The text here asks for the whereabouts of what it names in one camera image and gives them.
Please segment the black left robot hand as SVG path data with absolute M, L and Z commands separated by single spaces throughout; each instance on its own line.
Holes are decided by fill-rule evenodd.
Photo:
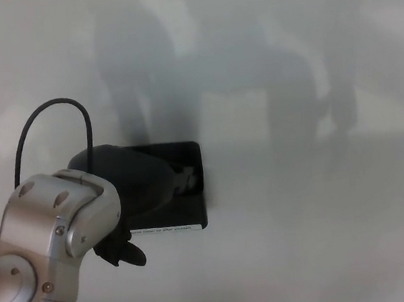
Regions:
M 99 145 L 92 173 L 110 181 L 120 197 L 120 221 L 95 245 L 113 266 L 146 265 L 145 253 L 131 237 L 138 233 L 184 232 L 208 226 L 204 168 L 194 141 L 121 147 Z

